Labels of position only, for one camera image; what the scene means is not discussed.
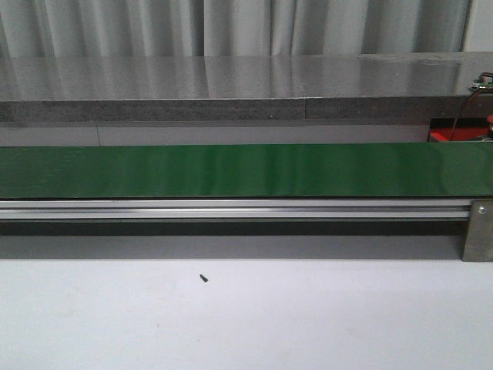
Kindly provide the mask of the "metal conveyor support bracket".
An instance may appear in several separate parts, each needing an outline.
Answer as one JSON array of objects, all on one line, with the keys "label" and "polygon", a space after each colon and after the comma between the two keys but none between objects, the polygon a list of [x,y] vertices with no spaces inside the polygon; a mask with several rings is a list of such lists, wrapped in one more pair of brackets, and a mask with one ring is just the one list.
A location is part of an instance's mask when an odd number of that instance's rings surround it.
[{"label": "metal conveyor support bracket", "polygon": [[492,200],[477,200],[471,205],[464,244],[464,262],[492,262]]}]

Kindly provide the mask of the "red bin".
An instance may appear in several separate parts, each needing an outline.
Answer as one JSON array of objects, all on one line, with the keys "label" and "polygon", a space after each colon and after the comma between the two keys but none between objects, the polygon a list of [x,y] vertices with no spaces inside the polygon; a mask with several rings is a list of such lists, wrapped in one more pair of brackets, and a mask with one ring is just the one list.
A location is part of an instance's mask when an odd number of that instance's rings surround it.
[{"label": "red bin", "polygon": [[428,131],[428,142],[491,141],[486,118],[433,119]]}]

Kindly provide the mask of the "small green circuit board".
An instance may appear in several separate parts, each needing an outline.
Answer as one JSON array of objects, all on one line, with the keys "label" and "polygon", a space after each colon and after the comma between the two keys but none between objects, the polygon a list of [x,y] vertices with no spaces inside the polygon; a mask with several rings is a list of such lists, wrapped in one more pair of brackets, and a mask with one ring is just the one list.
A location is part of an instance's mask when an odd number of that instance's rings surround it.
[{"label": "small green circuit board", "polygon": [[470,90],[472,92],[491,93],[493,91],[493,73],[482,72],[478,78],[471,84]]}]

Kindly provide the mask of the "aluminium conveyor rail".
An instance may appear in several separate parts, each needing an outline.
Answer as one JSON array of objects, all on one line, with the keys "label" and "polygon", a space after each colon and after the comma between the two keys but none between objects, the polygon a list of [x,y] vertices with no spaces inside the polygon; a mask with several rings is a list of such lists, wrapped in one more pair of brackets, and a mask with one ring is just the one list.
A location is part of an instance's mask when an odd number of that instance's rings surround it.
[{"label": "aluminium conveyor rail", "polygon": [[2,220],[463,219],[469,199],[6,200]]}]

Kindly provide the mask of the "grey curtain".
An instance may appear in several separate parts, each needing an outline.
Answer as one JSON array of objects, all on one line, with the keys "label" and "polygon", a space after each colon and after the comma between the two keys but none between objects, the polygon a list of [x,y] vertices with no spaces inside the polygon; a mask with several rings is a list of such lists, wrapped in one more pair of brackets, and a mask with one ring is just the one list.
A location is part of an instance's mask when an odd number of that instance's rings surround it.
[{"label": "grey curtain", "polygon": [[490,1],[3,1],[4,57],[489,51]]}]

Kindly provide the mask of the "green conveyor belt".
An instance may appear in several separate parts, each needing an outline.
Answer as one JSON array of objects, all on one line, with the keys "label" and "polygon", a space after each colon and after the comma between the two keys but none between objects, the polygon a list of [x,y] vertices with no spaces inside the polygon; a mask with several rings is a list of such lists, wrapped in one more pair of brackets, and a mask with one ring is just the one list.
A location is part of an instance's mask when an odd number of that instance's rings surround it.
[{"label": "green conveyor belt", "polygon": [[489,197],[490,143],[4,147],[4,199]]}]

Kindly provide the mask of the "grey stone shelf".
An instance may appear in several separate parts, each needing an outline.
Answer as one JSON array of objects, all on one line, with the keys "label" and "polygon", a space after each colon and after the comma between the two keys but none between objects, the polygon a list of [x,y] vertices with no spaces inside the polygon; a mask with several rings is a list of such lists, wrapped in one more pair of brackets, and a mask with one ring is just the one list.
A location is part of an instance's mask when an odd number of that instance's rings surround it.
[{"label": "grey stone shelf", "polygon": [[1,60],[4,122],[451,118],[489,52]]}]

